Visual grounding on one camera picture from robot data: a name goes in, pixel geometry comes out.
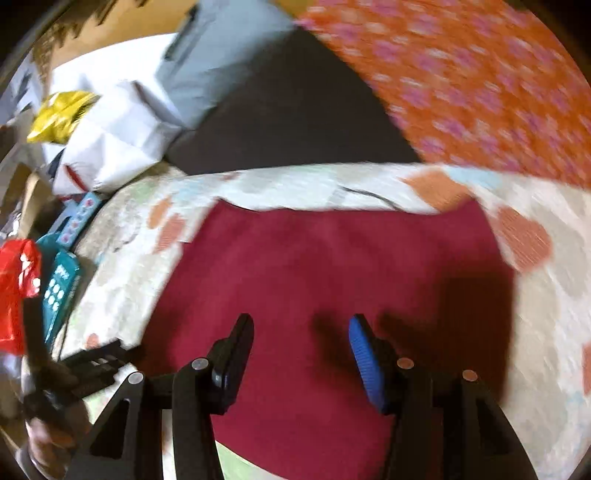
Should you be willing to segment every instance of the bed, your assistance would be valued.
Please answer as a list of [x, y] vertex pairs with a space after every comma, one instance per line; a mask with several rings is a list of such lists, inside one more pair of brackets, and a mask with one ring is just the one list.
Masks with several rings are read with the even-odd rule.
[[[255, 210], [395, 207], [432, 215], [474, 197], [505, 261], [518, 272], [501, 405], [538, 477], [566, 480], [591, 445], [591, 196], [579, 188], [591, 179], [591, 89], [531, 14], [492, 0], [392, 5], [323, 0], [299, 23], [374, 88], [429, 165], [326, 164], [187, 177], [163, 162], [117, 192], [76, 247], [86, 289], [55, 352], [66, 355], [113, 338], [139, 344], [183, 242], [195, 236], [219, 198]], [[482, 52], [486, 45], [471, 44], [472, 33], [460, 32], [473, 48], [454, 50], [440, 41], [456, 28], [446, 23], [458, 20], [452, 14], [470, 17], [478, 38], [490, 45], [508, 23], [520, 37]], [[440, 17], [446, 20], [439, 23]], [[405, 49], [408, 38], [402, 37], [411, 34], [419, 38], [419, 50]], [[148, 43], [161, 53], [171, 39], [138, 39], [75, 59], [56, 69], [52, 89], [86, 85], [100, 93], [120, 79], [150, 84], [149, 60], [136, 67], [120, 61], [121, 70], [101, 69], [98, 60], [131, 58]], [[516, 55], [530, 62], [522, 62], [525, 70]], [[490, 59], [513, 76], [503, 76]], [[473, 95], [457, 95], [464, 91]], [[133, 368], [123, 370], [119, 381]], [[93, 420], [115, 388], [88, 399]], [[169, 416], [164, 424], [165, 477], [174, 478]], [[220, 444], [218, 451], [226, 478], [276, 478]]]
[[[485, 209], [504, 258], [519, 272], [502, 406], [539, 478], [567, 479], [591, 443], [586, 288], [591, 196], [548, 180], [475, 168], [395, 164], [184, 177], [160, 164], [118, 192], [76, 248], [78, 256], [98, 268], [70, 318], [62, 355], [112, 338], [130, 346], [140, 343], [183, 242], [191, 240], [218, 198], [249, 209], [396, 205], [428, 215], [453, 209], [469, 197]], [[113, 391], [89, 399], [93, 419]], [[170, 422], [166, 425], [163, 454], [171, 475]], [[273, 476], [221, 445], [219, 451], [227, 478]]]

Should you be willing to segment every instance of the red blanket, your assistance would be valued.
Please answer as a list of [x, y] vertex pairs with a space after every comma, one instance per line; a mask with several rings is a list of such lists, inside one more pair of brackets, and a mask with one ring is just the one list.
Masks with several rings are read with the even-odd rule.
[[365, 396], [349, 318], [364, 313], [399, 353], [474, 369], [501, 395], [512, 281], [475, 201], [439, 215], [219, 202], [154, 310], [138, 366], [175, 371], [248, 312], [254, 346], [237, 403], [213, 419], [217, 440], [290, 480], [369, 480], [391, 419]]

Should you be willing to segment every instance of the orange patterned fabric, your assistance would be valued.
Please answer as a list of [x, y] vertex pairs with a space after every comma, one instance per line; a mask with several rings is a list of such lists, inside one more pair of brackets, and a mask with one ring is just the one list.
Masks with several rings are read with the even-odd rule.
[[591, 187], [591, 88], [501, 0], [317, 0], [298, 21], [371, 85], [427, 162]]

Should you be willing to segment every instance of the clutter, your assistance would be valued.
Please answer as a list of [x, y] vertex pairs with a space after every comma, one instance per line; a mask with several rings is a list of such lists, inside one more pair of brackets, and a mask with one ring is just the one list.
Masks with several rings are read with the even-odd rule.
[[[31, 317], [41, 311], [29, 299], [24, 310]], [[43, 349], [34, 359], [31, 354]], [[28, 441], [17, 452], [17, 462], [29, 478], [60, 479], [71, 461], [71, 451], [90, 429], [82, 401], [115, 381], [128, 362], [128, 352], [118, 341], [76, 352], [59, 362], [47, 355], [43, 345], [27, 340], [29, 355], [21, 365], [20, 400]]]
[[39, 230], [41, 233], [45, 233], [43, 230], [47, 230], [37, 228], [37, 225], [39, 222], [49, 222], [49, 225], [51, 225], [54, 220], [53, 217], [57, 215], [49, 216], [45, 215], [44, 212], [56, 209], [61, 209], [61, 202], [51, 193], [51, 186], [38, 173], [31, 173], [25, 185], [21, 219], [18, 225], [18, 237], [39, 237], [40, 235], [35, 233]]
[[0, 124], [0, 158], [4, 159], [16, 143], [17, 138], [14, 127]]
[[80, 281], [80, 262], [65, 250], [57, 253], [53, 273], [43, 294], [43, 338], [51, 351], [65, 319], [70, 312], [72, 298]]
[[76, 214], [78, 210], [78, 202], [75, 201], [73, 198], [67, 199], [64, 201], [64, 209], [61, 212], [60, 216], [56, 219], [47, 233], [60, 233], [67, 223], [70, 221], [70, 218]]
[[27, 141], [67, 143], [80, 119], [98, 99], [91, 92], [54, 93], [41, 105]]
[[185, 126], [196, 128], [293, 29], [292, 18], [268, 0], [201, 0], [156, 78]]
[[60, 151], [53, 160], [47, 166], [47, 176], [53, 180], [56, 178], [57, 168], [60, 166], [61, 156], [64, 154], [64, 151]]
[[19, 359], [16, 355], [0, 351], [0, 417], [4, 419], [14, 419], [20, 412], [18, 397], [13, 389], [15, 379], [20, 377], [16, 368]]
[[31, 240], [0, 247], [0, 351], [24, 354], [21, 301], [39, 294], [41, 254]]
[[[150, 379], [140, 372], [130, 374], [74, 452], [67, 479], [102, 480], [101, 473], [89, 475], [89, 465], [96, 472], [123, 472], [109, 476], [119, 480], [129, 478], [127, 472], [133, 472], [133, 478], [138, 479], [168, 478], [163, 475], [166, 470], [161, 458], [164, 435], [160, 418], [170, 408], [173, 417], [181, 419], [174, 426], [175, 463], [179, 472], [176, 478], [228, 478], [222, 473], [210, 416], [226, 414], [236, 402], [254, 330], [252, 318], [242, 314], [229, 336], [212, 342], [199, 360], [175, 375]], [[125, 445], [126, 451], [133, 454], [112, 455], [110, 444]]]
[[19, 202], [15, 209], [7, 216], [5, 225], [0, 228], [0, 246], [7, 240], [18, 237], [18, 226], [21, 221], [22, 202]]
[[41, 288], [40, 291], [46, 291], [47, 286], [53, 273], [53, 261], [56, 259], [57, 253], [60, 251], [60, 246], [57, 244], [57, 238], [60, 232], [47, 233], [43, 235], [37, 242], [37, 248], [41, 252]]
[[[134, 80], [142, 85], [147, 101], [157, 116], [168, 123], [182, 125], [180, 116], [156, 79], [156, 71], [175, 33], [136, 38], [91, 51], [59, 65], [51, 72], [51, 92], [87, 90], [104, 95], [121, 82]], [[46, 144], [59, 147], [57, 144]], [[47, 158], [55, 157], [55, 149]]]
[[14, 72], [5, 94], [8, 94], [7, 102], [10, 104], [12, 113], [22, 112], [28, 108], [38, 112], [41, 108], [43, 83], [32, 52], [28, 53]]
[[116, 85], [72, 134], [53, 183], [54, 194], [115, 192], [158, 163], [179, 130], [143, 101], [139, 84]]

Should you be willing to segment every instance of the black plastic bracket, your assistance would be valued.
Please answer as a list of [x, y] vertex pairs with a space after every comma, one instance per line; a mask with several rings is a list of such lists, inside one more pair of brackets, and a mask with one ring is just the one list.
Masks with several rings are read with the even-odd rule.
[[75, 353], [59, 363], [41, 364], [31, 376], [22, 398], [25, 417], [37, 417], [69, 432], [65, 410], [115, 383], [115, 375], [127, 362], [128, 352], [116, 340], [100, 348]]
[[66, 480], [161, 480], [165, 409], [173, 414], [177, 479], [223, 480], [210, 415], [236, 401], [253, 339], [252, 318], [243, 314], [207, 357], [176, 374], [129, 375], [83, 439]]
[[537, 480], [517, 434], [478, 375], [432, 375], [377, 338], [363, 315], [349, 339], [370, 402], [393, 414], [384, 480], [425, 480], [434, 409], [443, 412], [444, 480]]

